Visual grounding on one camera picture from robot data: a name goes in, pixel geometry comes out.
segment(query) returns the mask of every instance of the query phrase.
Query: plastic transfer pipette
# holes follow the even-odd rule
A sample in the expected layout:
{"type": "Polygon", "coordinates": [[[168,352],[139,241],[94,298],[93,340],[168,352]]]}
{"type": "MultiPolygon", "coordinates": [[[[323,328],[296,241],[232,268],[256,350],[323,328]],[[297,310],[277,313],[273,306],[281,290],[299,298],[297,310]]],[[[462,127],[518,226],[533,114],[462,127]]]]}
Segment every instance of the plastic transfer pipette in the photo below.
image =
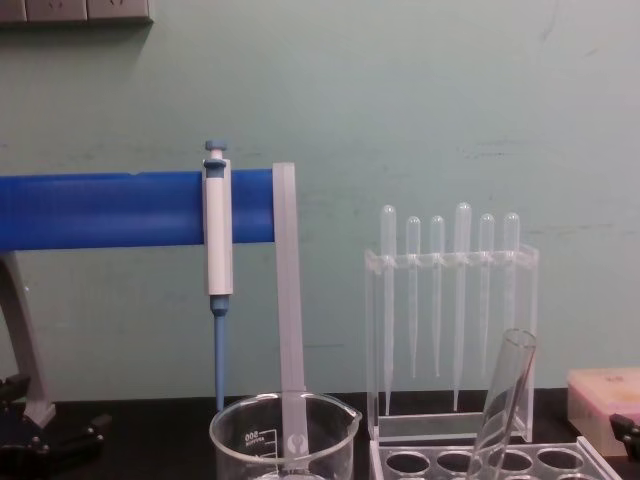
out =
{"type": "Polygon", "coordinates": [[[464,355],[464,321],[467,282],[467,259],[471,238],[471,206],[461,203],[456,208],[456,225],[454,232],[454,250],[457,253],[458,271],[456,272],[456,310],[455,340],[453,359],[453,411],[458,411],[458,395],[462,380],[464,355]]]}
{"type": "Polygon", "coordinates": [[[487,339],[489,336],[489,292],[491,290],[491,254],[493,253],[493,237],[496,221],[493,215],[485,213],[480,217],[480,234],[478,250],[483,259],[480,266],[480,343],[482,345],[482,376],[487,374],[487,339]]]}
{"type": "Polygon", "coordinates": [[[384,266],[384,390],[386,414],[389,415],[393,383],[394,265],[396,257],[396,210],[385,205],[380,214],[380,250],[384,266]]]}
{"type": "Polygon", "coordinates": [[[418,258],[420,255],[420,219],[407,220],[407,255],[409,256],[409,337],[411,338],[411,376],[416,378],[418,353],[418,258]]]}
{"type": "Polygon", "coordinates": [[[442,255],[444,254],[444,218],[431,219],[431,253],[433,260],[433,290],[431,293],[431,336],[436,377],[440,376],[440,331],[442,330],[442,255]]]}
{"type": "Polygon", "coordinates": [[[223,158],[224,142],[208,141],[211,158],[204,161],[207,287],[214,317],[216,405],[224,407],[224,322],[233,293],[231,238],[231,162],[223,158]]]}
{"type": "Polygon", "coordinates": [[[504,249],[509,255],[505,269],[504,286],[504,329],[515,327],[516,323],[516,254],[520,251],[520,217],[508,213],[504,217],[504,249]]]}

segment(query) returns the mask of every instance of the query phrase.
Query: black clamp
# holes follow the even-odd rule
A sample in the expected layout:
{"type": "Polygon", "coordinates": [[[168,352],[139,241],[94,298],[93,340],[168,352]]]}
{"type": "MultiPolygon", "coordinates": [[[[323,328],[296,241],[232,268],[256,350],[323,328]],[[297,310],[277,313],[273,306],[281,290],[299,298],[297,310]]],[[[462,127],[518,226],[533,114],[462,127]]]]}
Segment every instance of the black clamp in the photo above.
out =
{"type": "Polygon", "coordinates": [[[614,413],[609,417],[613,436],[624,444],[627,457],[632,462],[640,462],[640,427],[633,420],[614,413]]]}
{"type": "Polygon", "coordinates": [[[100,455],[111,425],[109,415],[94,418],[78,435],[52,441],[46,432],[12,402],[26,395],[27,375],[0,381],[0,477],[49,478],[100,455]]]}

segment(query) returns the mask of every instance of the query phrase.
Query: blue horizontal bar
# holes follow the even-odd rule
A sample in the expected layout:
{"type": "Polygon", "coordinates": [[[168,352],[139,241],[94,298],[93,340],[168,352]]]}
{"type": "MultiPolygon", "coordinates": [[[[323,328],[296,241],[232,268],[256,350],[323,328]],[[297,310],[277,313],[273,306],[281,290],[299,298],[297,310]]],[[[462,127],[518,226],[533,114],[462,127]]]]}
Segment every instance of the blue horizontal bar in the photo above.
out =
{"type": "MultiPolygon", "coordinates": [[[[234,243],[273,242],[271,170],[232,172],[234,243]]],[[[200,172],[0,177],[0,251],[203,243],[200,172]]]]}

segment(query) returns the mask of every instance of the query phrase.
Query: glass beaker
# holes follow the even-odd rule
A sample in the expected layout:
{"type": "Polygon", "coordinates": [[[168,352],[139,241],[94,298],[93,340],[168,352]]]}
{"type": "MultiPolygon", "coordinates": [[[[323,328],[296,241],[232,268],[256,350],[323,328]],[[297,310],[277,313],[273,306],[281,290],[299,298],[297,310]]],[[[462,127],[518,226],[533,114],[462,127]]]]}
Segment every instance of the glass beaker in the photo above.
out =
{"type": "Polygon", "coordinates": [[[211,421],[220,480],[351,480],[353,438],[362,415],[307,392],[237,401],[211,421]]]}

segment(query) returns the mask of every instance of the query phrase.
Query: pipette holder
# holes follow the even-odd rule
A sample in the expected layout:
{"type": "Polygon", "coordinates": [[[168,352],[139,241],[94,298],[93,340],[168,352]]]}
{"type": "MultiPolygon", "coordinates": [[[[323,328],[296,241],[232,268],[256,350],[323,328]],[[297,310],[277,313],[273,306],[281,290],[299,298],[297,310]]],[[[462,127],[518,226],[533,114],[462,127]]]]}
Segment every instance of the pipette holder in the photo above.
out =
{"type": "MultiPolygon", "coordinates": [[[[423,440],[474,438],[481,427],[482,412],[469,411],[465,398],[476,395],[468,390],[487,390],[495,366],[503,333],[508,328],[521,328],[535,334],[537,324],[538,251],[520,244],[517,250],[456,251],[418,255],[377,255],[365,252],[365,316],[367,343],[367,414],[371,439],[380,444],[423,440]],[[454,317],[456,273],[461,263],[466,268],[465,341],[460,408],[453,410],[454,388],[454,317]],[[481,292],[481,276],[489,268],[490,288],[481,292]],[[439,287],[434,269],[441,270],[439,287]],[[410,356],[409,271],[418,271],[418,349],[415,376],[410,356]],[[385,405],[385,282],[393,287],[393,381],[389,415],[385,405]],[[439,375],[436,374],[433,348],[433,289],[440,288],[441,333],[439,375]],[[483,342],[480,318],[487,316],[488,344],[483,368],[483,342]]],[[[533,378],[532,374],[519,402],[513,435],[526,441],[532,438],[533,378]]]]}
{"type": "MultiPolygon", "coordinates": [[[[282,391],[304,391],[295,166],[237,169],[232,184],[233,242],[275,245],[282,391]]],[[[0,313],[40,427],[55,407],[15,252],[201,245],[202,190],[200,171],[0,176],[0,313]]],[[[287,428],[303,419],[291,409],[287,428]]]]}

